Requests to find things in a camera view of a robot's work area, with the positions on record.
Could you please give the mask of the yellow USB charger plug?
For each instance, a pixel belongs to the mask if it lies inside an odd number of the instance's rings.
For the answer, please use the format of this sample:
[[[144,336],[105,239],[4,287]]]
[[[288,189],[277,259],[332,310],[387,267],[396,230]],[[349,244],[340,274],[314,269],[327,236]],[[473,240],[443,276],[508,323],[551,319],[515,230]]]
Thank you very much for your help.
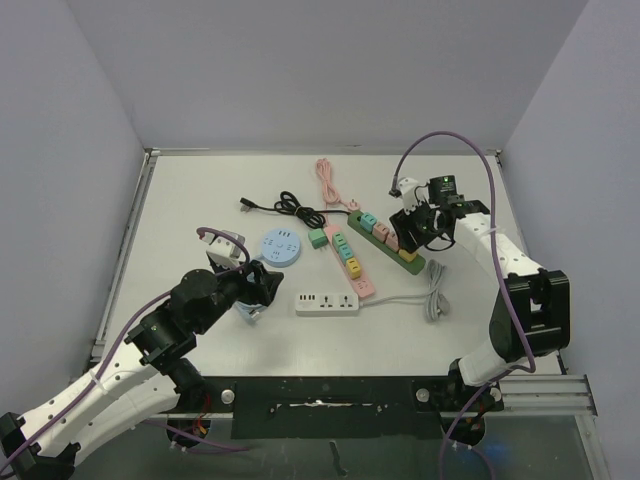
[[[418,256],[418,254],[416,252],[411,253],[411,252],[408,252],[405,249],[400,249],[398,251],[398,255],[403,261],[405,261],[407,263],[412,263]]]

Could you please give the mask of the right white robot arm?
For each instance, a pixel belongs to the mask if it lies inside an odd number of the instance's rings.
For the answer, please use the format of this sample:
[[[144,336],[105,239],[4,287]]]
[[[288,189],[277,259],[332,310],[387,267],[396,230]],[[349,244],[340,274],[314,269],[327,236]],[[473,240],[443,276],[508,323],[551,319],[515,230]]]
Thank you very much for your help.
[[[468,252],[498,285],[487,340],[456,360],[459,375],[445,384],[452,406],[469,408],[480,398],[481,385],[507,371],[533,372],[536,358],[568,346],[568,277],[525,254],[498,229],[493,210],[459,194],[452,176],[425,184],[396,178],[390,194],[403,203],[390,218],[402,249],[414,253],[447,238]]]

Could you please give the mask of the teal USB charger plug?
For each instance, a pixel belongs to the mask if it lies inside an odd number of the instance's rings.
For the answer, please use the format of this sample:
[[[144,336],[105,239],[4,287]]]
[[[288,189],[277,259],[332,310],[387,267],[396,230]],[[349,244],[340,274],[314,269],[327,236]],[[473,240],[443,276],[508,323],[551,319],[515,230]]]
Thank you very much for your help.
[[[341,244],[337,249],[337,253],[343,262],[354,257],[353,251],[348,244]]]

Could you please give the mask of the pink USB charger plug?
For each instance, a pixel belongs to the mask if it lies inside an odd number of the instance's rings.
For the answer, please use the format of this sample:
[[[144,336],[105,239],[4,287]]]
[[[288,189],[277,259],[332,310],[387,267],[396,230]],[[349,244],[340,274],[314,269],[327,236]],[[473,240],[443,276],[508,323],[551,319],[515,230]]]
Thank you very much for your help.
[[[393,252],[399,251],[398,238],[394,233],[390,233],[385,240],[385,245]]]

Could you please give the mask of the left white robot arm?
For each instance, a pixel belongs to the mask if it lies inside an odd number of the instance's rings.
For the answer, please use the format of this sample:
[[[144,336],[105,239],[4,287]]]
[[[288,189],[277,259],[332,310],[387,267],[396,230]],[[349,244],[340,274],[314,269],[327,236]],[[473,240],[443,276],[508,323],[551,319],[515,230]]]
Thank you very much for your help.
[[[197,336],[240,300],[269,306],[283,279],[283,273],[268,271],[257,260],[221,275],[199,269],[186,273],[133,315],[94,368],[41,406],[2,415],[2,478],[69,478],[82,449],[79,433],[156,375],[171,380],[167,396],[177,408],[198,407],[204,379],[186,357]]]

